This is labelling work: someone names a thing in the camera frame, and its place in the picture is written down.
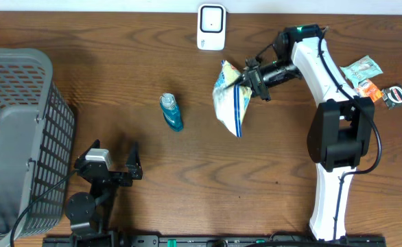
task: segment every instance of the small packet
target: small packet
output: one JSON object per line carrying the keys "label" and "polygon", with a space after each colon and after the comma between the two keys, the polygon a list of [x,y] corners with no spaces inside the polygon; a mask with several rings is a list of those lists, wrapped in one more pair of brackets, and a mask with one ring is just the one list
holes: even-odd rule
{"label": "small packet", "polygon": [[236,137],[242,137],[241,124],[251,98],[251,88],[231,86],[241,73],[226,60],[221,62],[222,70],[213,88],[213,105],[220,120]]}
{"label": "small packet", "polygon": [[346,78],[352,82],[353,88],[357,88],[359,82],[383,73],[379,65],[369,56],[361,58],[350,66],[340,68]]}
{"label": "small packet", "polygon": [[355,90],[359,96],[370,97],[373,102],[376,102],[382,97],[381,90],[379,90],[378,87],[369,79],[360,82]]}
{"label": "small packet", "polygon": [[388,109],[393,109],[398,106],[402,106],[402,86],[397,84],[388,89],[382,90],[384,102]]}

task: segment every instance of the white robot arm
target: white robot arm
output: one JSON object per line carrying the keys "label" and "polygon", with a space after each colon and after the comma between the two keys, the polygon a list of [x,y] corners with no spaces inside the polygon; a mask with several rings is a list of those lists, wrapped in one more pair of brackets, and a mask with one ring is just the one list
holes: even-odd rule
{"label": "white robot arm", "polygon": [[[316,201],[309,227],[316,240],[340,239],[346,235],[344,214],[353,176],[343,177],[342,182],[340,179],[343,174],[356,171],[360,157],[367,153],[371,127],[364,114],[373,117],[374,105],[370,98],[357,98],[362,107],[359,110],[345,96],[357,97],[332,61],[317,25],[286,28],[279,33],[273,48],[278,61],[260,67],[258,57],[247,60],[244,74],[236,84],[251,87],[254,95],[268,101],[269,87],[304,77],[318,107],[307,138],[309,155],[317,168]],[[345,94],[335,85],[328,70]],[[351,126],[340,129],[340,121],[344,120],[350,121]]]}
{"label": "white robot arm", "polygon": [[[302,73],[311,93],[318,106],[320,103],[333,99],[336,102],[344,102],[348,99],[332,82],[328,73],[324,69],[321,59],[318,55],[318,37],[304,38],[301,42],[295,43],[292,50],[292,62]],[[343,86],[343,89],[352,97],[356,94],[353,89],[346,83],[335,63],[332,61],[327,51],[326,40],[322,40],[322,50],[324,60],[328,64],[332,74],[337,81]],[[337,206],[338,191],[340,188],[340,177],[343,173],[354,172],[355,168],[339,167],[332,172],[328,172],[324,167],[317,163],[317,190],[316,203],[309,227],[316,239],[324,239],[329,241],[333,239],[334,232],[334,215]],[[347,195],[353,176],[348,176],[344,180],[342,195],[340,201],[340,212],[337,222],[336,239],[346,235],[344,227],[344,213],[347,205]]]}

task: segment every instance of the wooden table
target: wooden table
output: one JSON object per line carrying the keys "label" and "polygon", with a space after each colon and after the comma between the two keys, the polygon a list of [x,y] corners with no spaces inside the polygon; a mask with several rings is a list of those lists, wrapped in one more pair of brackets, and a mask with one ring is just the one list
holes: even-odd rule
{"label": "wooden table", "polygon": [[[380,88],[402,83],[402,16],[229,14],[226,48],[196,47],[196,14],[0,12],[0,47],[33,47],[54,65],[54,80],[78,109],[73,157],[100,139],[122,170],[139,141],[143,180],[119,190],[111,226],[163,235],[269,235],[303,232],[314,207],[316,168],[306,136],[316,106],[304,80],[252,99],[237,139],[216,119],[212,89],[227,59],[238,68],[284,27],[329,25],[336,64],[370,55]],[[266,56],[269,60],[272,51]],[[185,129],[163,119],[158,99],[177,96]],[[346,212],[350,234],[382,234],[402,246],[402,108],[377,103],[383,158],[354,177]],[[375,141],[360,168],[371,165]],[[88,191],[80,177],[69,196]],[[51,235],[68,235],[64,217]],[[40,246],[44,236],[17,241]]]}

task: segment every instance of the gray basket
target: gray basket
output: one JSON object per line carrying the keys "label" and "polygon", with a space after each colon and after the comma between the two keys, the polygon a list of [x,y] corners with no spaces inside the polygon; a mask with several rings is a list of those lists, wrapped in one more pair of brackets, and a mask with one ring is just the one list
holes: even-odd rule
{"label": "gray basket", "polygon": [[[52,74],[40,51],[0,49],[0,246],[9,245],[19,213],[69,170],[75,119]],[[59,223],[65,186],[33,207],[16,238]]]}

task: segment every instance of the white device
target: white device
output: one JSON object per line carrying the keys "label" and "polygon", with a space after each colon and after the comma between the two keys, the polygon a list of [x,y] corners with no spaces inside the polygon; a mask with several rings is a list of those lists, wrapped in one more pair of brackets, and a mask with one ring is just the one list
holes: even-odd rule
{"label": "white device", "polygon": [[226,42],[226,8],[220,4],[203,4],[198,9],[199,49],[222,50]]}
{"label": "white device", "polygon": [[87,161],[103,161],[106,164],[106,168],[110,169],[113,164],[111,160],[110,152],[101,148],[91,148],[88,153],[86,153],[85,160]]}
{"label": "white device", "polygon": [[[318,55],[318,41],[320,38],[304,38],[299,43],[294,43],[291,59],[294,65],[302,73],[311,93],[316,101],[316,105],[333,99],[336,102],[348,100],[333,83],[326,69],[323,67],[320,56]],[[335,63],[329,55],[326,40],[322,40],[322,51],[324,61],[336,78],[338,83],[350,95],[355,96],[354,90],[346,83]],[[333,239],[334,215],[337,207],[338,191],[340,189],[340,177],[347,172],[354,172],[357,168],[340,167],[334,168],[332,172],[327,172],[321,164],[317,167],[317,191],[314,212],[309,221],[309,227],[316,239],[330,241]],[[353,176],[344,179],[342,188],[340,210],[337,220],[336,239],[346,235],[344,227],[344,214],[347,205],[347,196]]]}

